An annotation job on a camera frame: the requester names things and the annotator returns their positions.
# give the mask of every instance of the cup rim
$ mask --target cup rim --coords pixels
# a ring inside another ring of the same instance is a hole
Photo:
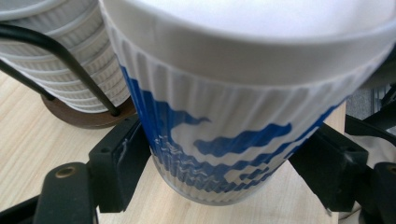
[[[224,38],[235,40],[239,42],[248,42],[253,44],[271,44],[271,45],[321,45],[331,44],[338,42],[350,41],[353,39],[360,39],[369,35],[376,35],[383,33],[389,29],[396,29],[396,8],[393,10],[392,17],[379,23],[378,25],[352,33],[339,34],[339,35],[324,35],[324,36],[306,36],[306,37],[271,37],[271,36],[255,36],[255,35],[242,35],[233,32],[221,31],[214,28],[208,28],[190,21],[183,21],[169,13],[166,13],[158,8],[151,7],[140,1],[128,1],[129,4],[134,5],[137,9],[146,11],[151,15],[155,15],[162,21],[170,23],[181,29],[199,31],[201,34],[213,36],[216,38]]]

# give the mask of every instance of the paper cup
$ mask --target paper cup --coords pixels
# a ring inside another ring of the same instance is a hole
[[[114,99],[110,99],[110,101],[111,103],[113,103],[114,106],[119,106],[130,97],[131,95],[128,92],[128,89],[125,88]],[[95,113],[103,113],[108,110],[102,103],[98,105],[75,105],[73,103],[68,103],[68,102],[65,103],[71,108],[83,113],[95,114]]]
[[[75,53],[75,56],[87,56],[87,53],[84,52],[84,49],[88,49],[88,53],[95,53],[94,55],[91,55],[90,58],[79,58],[81,65],[87,70],[89,74],[94,73],[105,66],[114,57],[114,51],[107,40],[106,33],[98,33],[98,36],[94,37],[96,37],[98,41],[94,39],[94,41],[91,42],[92,49],[90,49],[90,43],[82,43],[83,48],[81,49],[72,49]],[[31,73],[29,70],[33,70],[35,73],[41,73],[68,69],[66,64],[61,62],[61,60],[59,60],[54,55],[25,57],[0,53],[0,57],[6,58],[12,64],[17,65],[20,70],[27,73]]]
[[[69,69],[64,70],[56,70],[56,71],[36,71],[31,69],[26,69],[13,64],[7,59],[3,58],[5,62],[9,65],[13,66],[17,70],[23,71],[25,74],[28,74],[29,77],[32,77],[36,81],[48,81],[48,82],[73,82],[79,81],[79,78]],[[93,74],[90,74],[90,77],[95,81],[95,83],[102,83],[106,79],[108,79],[111,75],[113,75],[116,70],[120,69],[117,58],[114,56],[113,59],[108,62],[105,67],[96,71]]]
[[[121,78],[120,81],[117,84],[115,84],[115,86],[107,89],[103,88],[103,91],[105,92],[105,95],[108,98],[112,98],[125,87],[126,87],[125,80]],[[83,91],[59,91],[59,90],[48,90],[48,91],[56,97],[66,98],[69,100],[86,100],[86,99],[95,98],[93,93],[88,89]]]
[[[46,33],[51,30],[65,26],[74,20],[78,15],[83,13],[94,0],[68,0],[62,1],[56,7],[44,6],[46,11],[31,15],[29,11],[22,12],[20,15],[12,17],[3,17],[2,23],[16,25],[40,33]]]
[[[90,7],[58,29],[51,30],[45,35],[55,39],[65,48],[71,49],[92,36],[103,25],[102,15],[96,1]],[[15,41],[0,41],[0,51],[8,55],[43,56],[50,53],[39,47]]]
[[[81,82],[81,80],[76,80],[76,81],[69,81],[69,82],[52,82],[52,81],[43,81],[40,79],[37,79],[35,77],[30,76],[29,74],[21,71],[21,73],[32,79],[35,83],[41,85],[44,87],[46,90],[50,91],[75,91],[75,92],[80,92],[80,91],[85,91],[88,88]],[[122,72],[120,69],[117,69],[114,74],[112,74],[109,78],[107,78],[103,82],[95,82],[99,88],[102,89],[102,91],[108,91],[110,90],[113,86],[118,84],[120,80],[123,80],[122,77]]]
[[[126,88],[126,83],[123,79],[121,79],[117,84],[115,84],[113,87],[111,87],[110,90],[105,91],[105,96],[111,100],[115,100],[118,95],[120,95],[122,92],[125,94],[128,89]],[[98,98],[95,96],[93,97],[85,97],[85,98],[70,98],[67,95],[64,96],[59,92],[51,91],[51,94],[55,96],[56,98],[62,100],[63,102],[70,103],[72,105],[100,105],[101,102],[99,101]]]
[[[12,0],[1,1],[0,21],[9,21],[42,13],[66,0]]]
[[[381,64],[396,33],[392,18],[320,38],[234,35],[140,1],[100,3],[159,173],[211,205],[264,185]]]

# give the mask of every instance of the light wood surface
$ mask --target light wood surface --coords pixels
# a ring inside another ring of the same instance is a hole
[[[341,131],[345,106],[327,123]],[[35,92],[0,72],[0,211],[40,193],[52,168],[88,160],[110,131],[84,130],[55,118]],[[285,162],[258,193],[229,206],[191,202],[170,189],[148,161],[125,213],[100,214],[100,223],[337,223]]]

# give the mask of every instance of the cup stack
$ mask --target cup stack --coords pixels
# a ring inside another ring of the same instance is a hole
[[[61,43],[115,106],[130,96],[97,0],[1,1],[0,23],[38,31]],[[0,58],[77,111],[107,111],[78,77],[46,50],[0,40]]]

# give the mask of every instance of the blue print on cup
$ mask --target blue print on cup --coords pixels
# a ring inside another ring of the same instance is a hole
[[[259,168],[261,165],[270,163],[271,159],[284,152],[292,143],[305,139],[312,133],[331,112],[338,106],[332,106],[317,119],[300,137],[294,141],[282,144],[273,153],[262,153],[252,161],[237,161],[233,165],[220,163],[212,165],[206,161],[198,161],[193,156],[183,152],[181,145],[172,138],[171,131],[179,124],[199,125],[202,122],[211,122],[208,118],[194,118],[187,111],[174,110],[167,102],[154,99],[150,91],[141,90],[137,80],[129,78],[125,67],[121,67],[128,87],[132,94],[139,118],[145,129],[149,140],[152,154],[157,157],[158,162],[172,176],[188,186],[194,186],[198,190],[216,193],[228,192],[231,190],[248,189],[256,186],[270,176],[276,169],[270,170],[268,167]],[[292,130],[291,124],[285,126],[269,124],[262,130],[244,131],[233,138],[219,136],[212,141],[197,139],[194,145],[203,155],[213,155],[221,157],[227,153],[240,154],[250,147],[266,146],[274,138],[284,136]],[[295,147],[285,156],[287,159],[297,149]],[[250,174],[242,174],[240,183],[229,182],[225,178],[231,170],[242,171],[248,166],[257,167]]]

